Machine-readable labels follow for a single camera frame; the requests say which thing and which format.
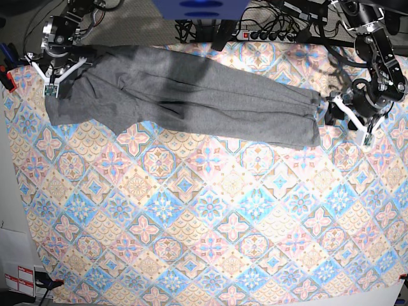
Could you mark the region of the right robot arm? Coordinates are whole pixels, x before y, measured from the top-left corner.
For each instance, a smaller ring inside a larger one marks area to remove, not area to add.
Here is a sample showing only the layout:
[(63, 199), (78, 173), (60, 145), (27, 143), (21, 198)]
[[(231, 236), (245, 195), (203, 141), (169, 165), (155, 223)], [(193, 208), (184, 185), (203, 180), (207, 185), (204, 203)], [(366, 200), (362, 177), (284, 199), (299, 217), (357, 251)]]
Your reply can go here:
[(92, 64), (96, 50), (90, 46), (81, 46), (81, 42), (99, 25), (104, 16), (121, 8), (109, 6), (106, 1), (68, 1), (59, 16), (50, 17), (43, 27), (41, 55), (35, 60), (46, 77), (61, 76), (68, 69), (85, 59)]

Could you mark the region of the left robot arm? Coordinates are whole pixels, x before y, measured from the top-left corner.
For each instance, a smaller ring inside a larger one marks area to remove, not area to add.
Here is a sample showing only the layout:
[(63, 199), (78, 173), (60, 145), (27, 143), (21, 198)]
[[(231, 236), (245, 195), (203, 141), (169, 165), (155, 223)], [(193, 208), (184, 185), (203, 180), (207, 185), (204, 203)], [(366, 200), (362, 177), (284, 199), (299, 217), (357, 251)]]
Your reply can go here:
[(394, 55), (394, 49), (381, 21), (385, 12), (381, 7), (359, 1), (325, 1), (323, 6), (341, 7), (342, 22), (348, 32), (356, 33), (354, 49), (361, 62), (354, 62), (334, 50), (323, 29), (323, 17), (318, 15), (319, 35), (329, 54), (339, 63), (365, 68), (370, 80), (357, 78), (345, 93), (328, 98), (325, 115), (327, 125), (336, 119), (349, 117), (349, 129), (370, 134), (388, 117), (395, 103), (407, 94), (407, 79)]

